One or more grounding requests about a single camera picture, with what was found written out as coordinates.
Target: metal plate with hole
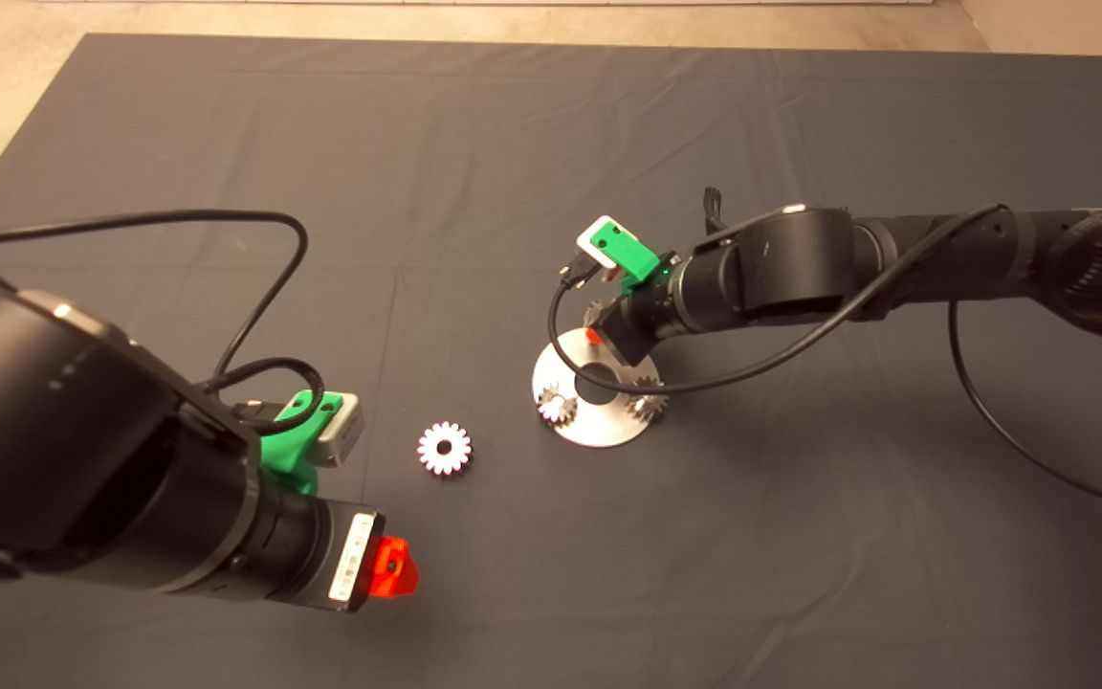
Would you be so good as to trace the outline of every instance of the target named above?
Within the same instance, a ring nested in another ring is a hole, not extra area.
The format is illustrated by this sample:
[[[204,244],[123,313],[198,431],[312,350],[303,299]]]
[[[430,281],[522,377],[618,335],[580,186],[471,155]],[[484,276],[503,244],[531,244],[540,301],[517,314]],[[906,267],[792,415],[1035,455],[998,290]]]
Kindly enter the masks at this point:
[[[637,366],[624,366],[604,345],[592,344],[585,336],[585,329],[577,327],[560,335],[560,346],[579,366],[601,365],[615,374],[619,383],[635,385],[640,378],[657,378],[657,366],[652,359],[644,358]],[[576,398],[576,415],[572,423],[554,428],[555,432],[579,445],[587,448],[613,448],[640,435],[649,427],[649,420],[639,419],[628,411],[630,396],[618,394],[609,402],[595,405],[587,402],[576,391],[576,374],[560,360],[551,344],[542,349],[533,365],[533,405],[538,406],[543,388],[554,385],[564,396]]]

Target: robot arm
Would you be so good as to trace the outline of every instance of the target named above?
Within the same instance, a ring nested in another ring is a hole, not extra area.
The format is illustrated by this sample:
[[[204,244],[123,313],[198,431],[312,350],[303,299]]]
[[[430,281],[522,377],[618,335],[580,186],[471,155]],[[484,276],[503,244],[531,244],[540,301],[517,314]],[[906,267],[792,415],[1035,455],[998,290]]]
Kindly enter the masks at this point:
[[[726,228],[709,191],[705,240],[601,311],[594,332],[634,365],[688,333],[830,317],[953,215],[853,219],[840,208],[788,206]],[[880,320],[909,302],[1027,297],[1102,336],[1102,211],[983,214],[927,251],[850,320]]]

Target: silver gear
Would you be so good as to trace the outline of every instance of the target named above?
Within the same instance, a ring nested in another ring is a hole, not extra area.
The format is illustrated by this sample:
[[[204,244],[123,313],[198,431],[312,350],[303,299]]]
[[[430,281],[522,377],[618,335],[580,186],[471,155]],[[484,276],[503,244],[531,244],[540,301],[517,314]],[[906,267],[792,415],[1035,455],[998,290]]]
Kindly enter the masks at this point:
[[[640,388],[660,388],[661,380],[642,376],[635,384]],[[628,400],[628,413],[640,420],[655,420],[666,411],[670,398],[666,396],[630,396]]]
[[[554,428],[572,423],[576,418],[576,398],[561,396],[559,385],[548,385],[539,392],[539,416]]]
[[[434,475],[454,475],[471,461],[471,437],[456,423],[433,423],[419,440],[419,461]]]
[[[594,327],[594,323],[597,323],[601,315],[603,315],[603,309],[609,305],[612,305],[609,301],[591,301],[590,305],[585,306],[585,319],[582,319],[582,327]]]

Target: label sticker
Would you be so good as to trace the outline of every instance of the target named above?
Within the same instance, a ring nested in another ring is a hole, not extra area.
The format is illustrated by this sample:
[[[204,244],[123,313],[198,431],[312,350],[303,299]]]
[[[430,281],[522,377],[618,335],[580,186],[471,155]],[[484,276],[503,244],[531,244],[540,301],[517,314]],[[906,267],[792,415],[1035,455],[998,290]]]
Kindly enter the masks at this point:
[[[352,519],[352,528],[346,531],[343,541],[343,553],[337,558],[337,569],[329,584],[332,601],[348,602],[352,590],[355,589],[355,577],[359,574],[359,564],[364,561],[364,550],[368,547],[368,536],[372,532],[374,515],[358,514]]]

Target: table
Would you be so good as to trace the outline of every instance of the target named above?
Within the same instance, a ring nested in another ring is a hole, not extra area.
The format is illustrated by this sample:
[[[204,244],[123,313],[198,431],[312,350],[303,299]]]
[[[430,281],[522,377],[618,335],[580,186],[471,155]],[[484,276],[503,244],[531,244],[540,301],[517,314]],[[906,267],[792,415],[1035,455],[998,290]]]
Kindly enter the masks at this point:
[[[380,506],[423,580],[332,615],[31,577],[0,588],[0,686],[1102,686],[1102,503],[982,426],[938,306],[674,398],[622,448],[540,426],[529,374],[576,233],[611,214],[684,250],[709,184],[732,222],[1102,206],[1102,58],[89,35],[0,160],[0,227],[301,217],[309,262],[241,360],[303,357],[361,396],[323,494]],[[0,247],[0,273],[199,378],[288,249],[128,230]],[[991,406],[1102,484],[1102,341],[1029,302],[963,322]],[[656,357],[682,380],[796,332]],[[417,463],[437,420],[474,437],[460,480]]]

